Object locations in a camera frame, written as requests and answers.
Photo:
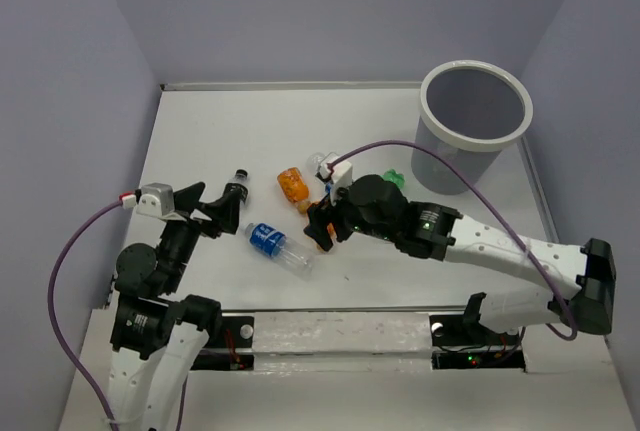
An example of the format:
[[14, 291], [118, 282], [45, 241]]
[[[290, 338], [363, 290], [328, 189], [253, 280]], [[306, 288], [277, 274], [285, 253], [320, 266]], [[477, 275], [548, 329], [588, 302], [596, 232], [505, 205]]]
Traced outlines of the small black-capped clear bottle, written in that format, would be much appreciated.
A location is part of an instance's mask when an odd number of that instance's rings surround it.
[[225, 185], [225, 193], [232, 191], [239, 194], [240, 206], [245, 208], [249, 198], [249, 174], [245, 169], [237, 169]]

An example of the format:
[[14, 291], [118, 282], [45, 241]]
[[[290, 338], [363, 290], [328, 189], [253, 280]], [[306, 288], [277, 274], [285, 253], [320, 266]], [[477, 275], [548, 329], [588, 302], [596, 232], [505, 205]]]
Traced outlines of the large blue-label clear bottle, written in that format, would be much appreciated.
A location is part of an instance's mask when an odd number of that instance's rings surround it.
[[248, 244], [265, 258], [300, 278], [308, 278], [314, 253], [279, 229], [266, 223], [248, 223], [244, 228]]

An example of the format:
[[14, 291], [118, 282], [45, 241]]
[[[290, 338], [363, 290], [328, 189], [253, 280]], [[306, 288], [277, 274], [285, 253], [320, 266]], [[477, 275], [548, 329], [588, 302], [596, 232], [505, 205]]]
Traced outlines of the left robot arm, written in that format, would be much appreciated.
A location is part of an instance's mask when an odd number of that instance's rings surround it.
[[131, 244], [116, 260], [107, 400], [110, 423], [121, 430], [166, 429], [196, 357], [220, 337], [218, 301], [167, 298], [177, 291], [200, 238], [238, 229], [246, 185], [232, 179], [209, 203], [201, 199], [204, 190], [202, 182], [180, 190], [151, 183], [121, 198], [124, 208], [164, 224], [156, 245]]

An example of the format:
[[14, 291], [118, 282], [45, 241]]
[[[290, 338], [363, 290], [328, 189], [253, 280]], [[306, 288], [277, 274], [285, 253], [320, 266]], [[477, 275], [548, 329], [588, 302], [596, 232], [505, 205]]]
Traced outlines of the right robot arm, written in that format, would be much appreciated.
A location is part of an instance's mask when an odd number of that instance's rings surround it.
[[518, 292], [470, 296], [460, 319], [470, 342], [538, 324], [562, 323], [591, 335], [612, 331], [616, 273], [606, 241], [576, 246], [510, 235], [454, 208], [410, 201], [377, 175], [331, 191], [307, 215], [304, 233], [325, 251], [360, 233], [413, 258], [474, 265], [524, 281]]

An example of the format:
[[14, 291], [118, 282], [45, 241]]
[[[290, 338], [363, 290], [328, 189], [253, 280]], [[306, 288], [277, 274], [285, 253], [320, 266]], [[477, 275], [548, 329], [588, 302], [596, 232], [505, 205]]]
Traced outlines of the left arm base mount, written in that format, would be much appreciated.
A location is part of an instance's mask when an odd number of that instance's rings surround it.
[[251, 371], [254, 368], [255, 319], [251, 314], [224, 314], [219, 333], [210, 338], [192, 371]]

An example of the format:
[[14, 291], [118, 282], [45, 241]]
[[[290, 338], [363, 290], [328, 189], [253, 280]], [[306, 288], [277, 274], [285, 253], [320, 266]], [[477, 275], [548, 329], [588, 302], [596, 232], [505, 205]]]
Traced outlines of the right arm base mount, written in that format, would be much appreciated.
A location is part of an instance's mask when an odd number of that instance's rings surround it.
[[495, 333], [458, 314], [429, 316], [434, 370], [526, 370], [519, 331]]

